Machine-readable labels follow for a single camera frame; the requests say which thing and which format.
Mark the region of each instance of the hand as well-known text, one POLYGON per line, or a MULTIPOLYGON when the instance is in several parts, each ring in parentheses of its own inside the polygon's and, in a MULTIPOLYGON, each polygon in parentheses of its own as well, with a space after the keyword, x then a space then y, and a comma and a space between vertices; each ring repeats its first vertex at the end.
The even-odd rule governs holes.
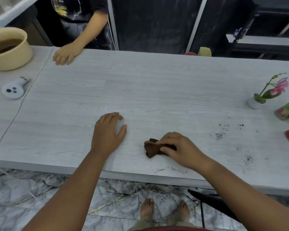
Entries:
POLYGON ((65 63, 69 65, 73 61, 73 58, 79 55, 82 50, 82 46, 72 42, 61 47, 57 52, 55 52, 53 60, 56 61, 56 65, 63 66, 65 63))
POLYGON ((118 120, 123 119, 119 113, 107 113, 96 122, 91 143, 91 151, 96 154, 108 156, 114 152, 122 143, 127 125, 123 125, 120 133, 116 135, 118 120))
POLYGON ((178 164, 197 172, 201 171, 206 160, 210 159, 208 156, 203 154, 189 138, 177 132, 167 133, 160 141, 157 141, 156 144, 175 145, 177 147, 176 151, 169 147, 161 147, 160 150, 165 152, 178 164))

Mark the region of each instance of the green leaf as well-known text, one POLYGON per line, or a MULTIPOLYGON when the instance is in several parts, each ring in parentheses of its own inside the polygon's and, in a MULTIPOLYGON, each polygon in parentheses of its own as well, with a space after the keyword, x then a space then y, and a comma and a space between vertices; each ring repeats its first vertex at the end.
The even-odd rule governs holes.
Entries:
POLYGON ((276 95, 271 95, 271 91, 272 91, 272 89, 267 90, 267 91, 262 95, 262 97, 265 98, 265 99, 273 99, 273 98, 278 97, 278 96, 281 95, 281 92, 280 92, 280 93, 277 93, 276 95))
POLYGON ((280 75, 282 75, 282 74, 286 74, 286 73, 279 73, 279 74, 276 74, 276 75, 274 75, 271 79, 273 80, 273 79, 276 79, 278 76, 280 76, 280 75))
POLYGON ((257 101, 260 104, 265 104, 266 103, 266 99, 261 97, 259 94, 255 93, 254 94, 254 99, 255 101, 257 101))

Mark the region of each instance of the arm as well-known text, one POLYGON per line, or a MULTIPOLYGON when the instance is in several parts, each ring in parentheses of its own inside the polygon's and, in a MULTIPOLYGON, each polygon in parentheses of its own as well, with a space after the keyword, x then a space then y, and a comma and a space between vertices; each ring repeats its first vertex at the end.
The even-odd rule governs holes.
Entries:
POLYGON ((162 147, 180 165, 201 174, 232 212, 250 231, 289 231, 289 208, 255 190, 224 166, 203 154, 187 137, 173 132, 156 144, 174 144, 177 151, 162 147))
POLYGON ((94 12, 86 29, 70 44, 61 47, 53 57, 56 65, 69 65, 73 58, 79 55, 83 48, 97 37, 108 21, 108 13, 101 10, 94 12))
POLYGON ((119 119, 119 113, 101 116, 88 155, 23 231, 81 231, 102 168, 126 134, 126 125, 118 136, 115 133, 119 119))

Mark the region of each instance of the brown sponge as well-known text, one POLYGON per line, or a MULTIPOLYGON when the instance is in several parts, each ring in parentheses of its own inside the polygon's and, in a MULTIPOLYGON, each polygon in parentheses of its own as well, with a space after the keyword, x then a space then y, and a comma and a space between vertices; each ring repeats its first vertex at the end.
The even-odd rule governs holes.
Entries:
POLYGON ((146 150, 146 155, 148 158, 152 158, 155 155, 167 155, 166 153, 160 151, 161 147, 169 147, 173 150, 177 150, 177 147, 170 144, 155 144, 158 140, 156 139, 150 139, 149 141, 145 141, 144 143, 144 149, 146 150))

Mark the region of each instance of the potted plant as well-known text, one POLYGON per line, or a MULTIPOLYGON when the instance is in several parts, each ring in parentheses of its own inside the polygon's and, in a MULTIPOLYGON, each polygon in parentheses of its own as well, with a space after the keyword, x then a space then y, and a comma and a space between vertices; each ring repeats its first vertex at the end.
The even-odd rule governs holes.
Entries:
POLYGON ((262 90, 261 93, 255 93, 254 97, 251 97, 248 101, 247 104, 250 108, 252 109, 259 109, 263 104, 266 103, 267 99, 273 99, 275 97, 280 96, 283 92, 285 92, 285 88, 288 87, 289 83, 287 81, 287 77, 282 78, 279 80, 277 83, 272 83, 272 80, 278 78, 278 76, 286 74, 286 73, 279 73, 274 75, 270 81, 266 84, 264 89, 262 90), (273 86, 272 89, 266 90, 268 86, 273 86))

